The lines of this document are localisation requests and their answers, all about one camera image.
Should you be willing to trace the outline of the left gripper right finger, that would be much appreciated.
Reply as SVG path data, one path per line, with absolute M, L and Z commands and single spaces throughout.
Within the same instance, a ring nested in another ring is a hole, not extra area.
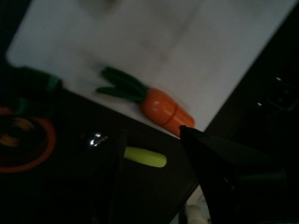
M 211 224 L 299 224 L 299 164 L 180 127 Z

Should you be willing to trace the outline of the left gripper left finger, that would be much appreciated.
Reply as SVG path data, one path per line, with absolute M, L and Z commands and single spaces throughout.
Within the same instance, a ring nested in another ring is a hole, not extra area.
M 90 183 L 90 223 L 112 224 L 117 181 L 121 174 L 126 146 L 126 133 L 120 131 L 108 135 L 100 131 L 86 132 L 82 135 L 82 145 L 89 152 L 100 152 L 100 158 L 102 159 Z

